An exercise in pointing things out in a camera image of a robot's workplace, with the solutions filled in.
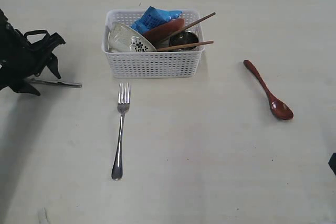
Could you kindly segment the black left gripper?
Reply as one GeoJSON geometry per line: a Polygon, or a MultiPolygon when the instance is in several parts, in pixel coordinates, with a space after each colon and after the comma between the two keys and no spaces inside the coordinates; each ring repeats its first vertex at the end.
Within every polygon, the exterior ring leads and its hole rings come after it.
{"type": "Polygon", "coordinates": [[[1,89],[11,88],[21,93],[40,96],[40,92],[26,81],[38,77],[44,68],[61,79],[58,58],[53,50],[66,42],[58,34],[46,30],[33,30],[22,34],[17,29],[1,32],[1,89]]]}

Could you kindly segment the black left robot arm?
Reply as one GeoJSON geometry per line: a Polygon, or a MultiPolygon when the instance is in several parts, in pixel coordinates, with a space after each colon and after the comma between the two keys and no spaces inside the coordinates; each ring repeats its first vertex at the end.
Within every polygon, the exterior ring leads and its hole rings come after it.
{"type": "Polygon", "coordinates": [[[58,79],[58,58],[53,50],[66,42],[58,34],[46,30],[32,30],[22,34],[13,28],[1,12],[1,89],[11,88],[16,93],[40,96],[40,92],[26,81],[38,77],[44,68],[58,79]]]}

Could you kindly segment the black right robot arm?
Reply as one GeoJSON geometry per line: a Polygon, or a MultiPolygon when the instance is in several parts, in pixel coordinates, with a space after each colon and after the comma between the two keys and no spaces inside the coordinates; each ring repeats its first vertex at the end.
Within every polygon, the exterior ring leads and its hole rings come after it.
{"type": "Polygon", "coordinates": [[[336,153],[333,153],[328,161],[328,165],[336,175],[336,153]]]}

